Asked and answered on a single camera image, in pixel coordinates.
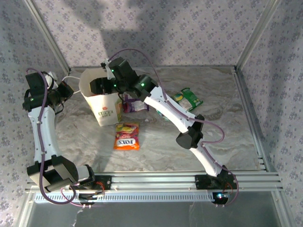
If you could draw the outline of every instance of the patterned wall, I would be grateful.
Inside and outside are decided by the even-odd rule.
[[[27,87],[25,69],[52,70],[60,65],[22,0],[0,1],[0,226],[18,217],[33,163],[31,123],[22,109]]]
[[[303,2],[283,0],[243,69],[264,144],[303,226]]]
[[[157,65],[235,65],[267,0],[35,2],[70,66],[98,66],[126,47]]]

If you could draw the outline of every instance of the white cable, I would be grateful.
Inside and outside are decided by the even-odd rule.
[[[66,76],[66,77],[63,77],[63,79],[62,79],[62,81],[64,81],[66,78],[75,78],[75,79],[78,79],[78,80],[80,80],[80,78],[78,78],[78,77],[73,77],[73,76]]]
[[[78,80],[80,80],[80,78],[78,78],[78,77],[66,76],[66,77],[63,77],[62,81],[64,81],[66,78],[74,78],[74,79],[78,79]]]

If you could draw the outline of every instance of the marble surface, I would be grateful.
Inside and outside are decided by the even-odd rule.
[[[229,169],[259,169],[257,153],[241,105],[233,75],[228,68],[181,67],[158,68],[168,94],[185,87],[203,100],[193,113],[220,125],[225,140],[209,145],[217,159]],[[151,68],[139,68],[138,74],[155,77]],[[77,80],[69,79],[77,87]],[[139,122],[139,151],[113,150],[115,127],[99,127],[92,111],[80,93],[75,94],[59,116],[56,133],[63,155],[76,165],[89,164],[95,172],[203,170],[196,157],[180,147],[175,139],[177,128],[151,108],[126,113],[123,122]],[[204,125],[205,140],[218,140],[219,131]]]

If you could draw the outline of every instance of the aluminum frame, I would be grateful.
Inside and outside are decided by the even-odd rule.
[[[265,169],[268,171],[275,171],[273,166],[267,159],[267,155],[264,151],[262,140],[261,140],[261,131],[258,129],[258,123],[255,119],[257,119],[256,113],[253,109],[253,106],[250,105],[250,97],[247,92],[244,92],[246,88],[246,83],[244,81],[244,77],[241,71],[236,72],[235,69],[232,70],[232,74],[235,79],[236,86],[238,88],[240,98],[242,100],[242,106],[244,108],[244,112],[246,114],[246,118],[250,127],[250,132],[253,137],[254,145],[257,151],[257,154],[264,161]]]
[[[272,192],[276,210],[282,226],[292,227],[294,220],[285,209],[286,198],[277,172],[265,170],[234,171],[239,181],[240,192]],[[195,175],[205,175],[204,171],[164,171],[164,172],[113,172],[96,175],[111,175],[112,187],[103,197],[94,202],[180,202],[213,201],[212,192],[218,190],[197,190]],[[28,183],[27,202],[21,211],[17,226],[26,226],[33,203],[47,202],[38,186]],[[72,192],[65,192],[69,198]],[[48,194],[51,198],[63,201],[59,192]]]
[[[49,45],[51,51],[55,55],[55,58],[59,62],[60,66],[63,69],[64,75],[67,75],[70,71],[70,67],[68,66],[63,54],[61,53],[56,41],[54,40],[51,32],[49,31],[47,25],[43,21],[43,18],[37,9],[35,3],[32,0],[23,0],[25,5],[27,6],[29,12],[31,13],[34,21],[36,22],[42,36],[44,37],[45,41]]]
[[[250,57],[252,51],[254,50],[257,42],[259,41],[262,33],[264,32],[267,24],[270,22],[274,12],[276,11],[279,3],[281,0],[269,0],[267,5],[265,6],[265,9],[262,12],[262,15],[257,22],[257,25],[255,26],[246,46],[244,47],[244,50],[242,51],[238,62],[237,62],[237,69],[242,69],[245,65],[246,61]]]

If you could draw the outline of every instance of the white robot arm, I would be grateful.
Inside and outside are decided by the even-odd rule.
[[[105,60],[101,66],[107,71],[108,79],[113,77],[112,74],[115,76],[111,80],[118,92],[127,92],[133,98],[138,98],[154,107],[178,128],[180,134],[176,142],[183,148],[189,149],[198,158],[209,176],[217,177],[224,171],[221,168],[222,164],[214,162],[212,158],[214,154],[211,151],[206,153],[201,145],[203,124],[194,119],[204,120],[202,115],[195,116],[184,110],[172,98],[164,95],[163,89],[156,81],[147,75],[137,76],[129,63],[121,57],[111,62]]]
[[[23,107],[28,111],[35,141],[34,165],[27,168],[27,174],[39,185],[42,162],[42,149],[38,136],[38,124],[40,124],[42,142],[45,148],[43,190],[52,192],[70,184],[80,183],[86,185],[94,182],[94,173],[88,165],[76,167],[71,161],[62,156],[55,135],[55,111],[58,111],[59,105],[63,108],[63,102],[72,96],[73,90],[65,82],[57,85],[55,76],[52,73],[43,73],[48,83],[48,90],[41,122],[39,122],[38,117],[44,98],[44,81],[38,73],[26,75],[30,88],[26,91]]]
[[[189,149],[204,166],[207,175],[203,179],[205,189],[224,189],[228,171],[214,160],[214,155],[207,152],[201,145],[201,133],[204,120],[202,115],[195,116],[179,106],[174,100],[163,93],[157,82],[147,75],[137,76],[129,63],[119,57],[109,62],[106,60],[101,66],[108,72],[109,86],[119,93],[127,92],[134,98],[139,98],[146,104],[156,108],[164,114],[180,131],[176,142],[183,148]],[[55,116],[58,107],[69,99],[73,90],[64,81],[57,85],[52,74],[47,74],[47,101],[43,110],[41,122],[38,121],[42,109],[45,86],[39,73],[26,75],[30,89],[26,92],[23,107],[28,111],[35,140],[34,165],[27,168],[28,176],[39,185],[42,150],[38,136],[38,124],[42,142],[45,148],[45,162],[43,169],[43,190],[52,192],[75,183],[81,187],[91,189],[95,187],[96,179],[90,166],[76,167],[64,158],[58,147],[55,135]]]

